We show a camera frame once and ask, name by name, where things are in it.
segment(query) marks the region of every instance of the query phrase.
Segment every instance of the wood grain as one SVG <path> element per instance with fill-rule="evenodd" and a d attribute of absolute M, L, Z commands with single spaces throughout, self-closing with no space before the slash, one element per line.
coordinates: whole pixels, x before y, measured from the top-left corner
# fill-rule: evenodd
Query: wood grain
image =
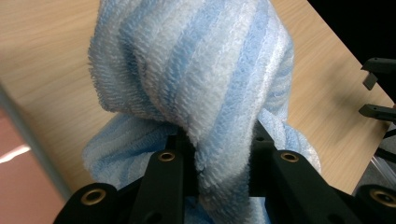
<path fill-rule="evenodd" d="M 350 193 L 388 127 L 358 109 L 391 101 L 378 87 L 364 89 L 358 61 L 306 1 L 273 3 L 295 44 L 290 124 L 317 149 L 325 179 Z M 97 8 L 88 0 L 0 2 L 0 81 L 73 190 L 92 182 L 80 153 L 113 117 L 88 71 Z"/>

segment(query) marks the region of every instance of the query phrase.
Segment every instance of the gray floor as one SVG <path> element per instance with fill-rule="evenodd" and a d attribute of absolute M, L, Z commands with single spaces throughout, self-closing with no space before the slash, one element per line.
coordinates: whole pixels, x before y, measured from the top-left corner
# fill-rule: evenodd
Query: gray floor
<path fill-rule="evenodd" d="M 389 130 L 393 130 L 395 128 L 396 126 L 392 124 L 390 125 Z M 396 154 L 396 136 L 384 139 L 380 147 L 386 151 Z M 358 187 L 368 184 L 376 184 L 396 190 L 396 164 L 373 157 L 358 186 L 355 188 L 355 192 Z"/>

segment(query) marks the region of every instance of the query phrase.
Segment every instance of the wooden table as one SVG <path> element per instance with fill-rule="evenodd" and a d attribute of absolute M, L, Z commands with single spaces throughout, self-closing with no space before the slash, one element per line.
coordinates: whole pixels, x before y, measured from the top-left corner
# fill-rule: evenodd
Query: wooden table
<path fill-rule="evenodd" d="M 317 149 L 322 175 L 351 193 L 389 124 L 358 113 L 391 106 L 305 1 L 274 0 L 295 44 L 290 124 Z M 98 1 L 0 2 L 0 81 L 72 190 L 92 182 L 81 150 L 114 114 L 98 104 L 87 49 Z"/>

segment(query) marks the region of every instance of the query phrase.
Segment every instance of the towel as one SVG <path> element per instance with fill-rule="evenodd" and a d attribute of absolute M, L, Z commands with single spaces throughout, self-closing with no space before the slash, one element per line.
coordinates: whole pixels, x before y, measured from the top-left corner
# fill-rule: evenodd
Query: towel
<path fill-rule="evenodd" d="M 248 197 L 257 119 L 320 170 L 287 123 L 293 45 L 269 0 L 102 0 L 89 57 L 100 105 L 118 113 L 83 151 L 96 181 L 135 181 L 180 127 L 200 193 L 185 222 L 268 223 L 264 198 Z"/>

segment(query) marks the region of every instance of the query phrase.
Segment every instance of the metal ring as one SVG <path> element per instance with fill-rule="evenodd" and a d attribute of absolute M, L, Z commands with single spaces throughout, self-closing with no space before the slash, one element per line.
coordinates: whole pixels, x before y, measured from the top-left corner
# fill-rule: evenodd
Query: metal ring
<path fill-rule="evenodd" d="M 284 153 L 280 154 L 280 157 L 283 160 L 289 161 L 289 162 L 297 162 L 299 160 L 299 158 L 296 155 L 291 154 L 289 152 L 284 152 Z"/>
<path fill-rule="evenodd" d="M 94 193 L 99 193 L 99 195 L 97 197 L 95 195 L 95 197 L 90 199 L 90 195 Z M 106 197 L 106 191 L 104 189 L 91 189 L 90 191 L 82 195 L 81 202 L 85 205 L 94 205 L 101 202 L 105 197 Z"/>
<path fill-rule="evenodd" d="M 160 161 L 172 161 L 175 158 L 175 154 L 172 152 L 163 152 L 158 156 Z"/>
<path fill-rule="evenodd" d="M 388 207 L 396 208 L 396 196 L 385 192 L 384 190 L 380 189 L 371 189 L 370 196 L 376 200 L 378 203 L 382 203 Z"/>

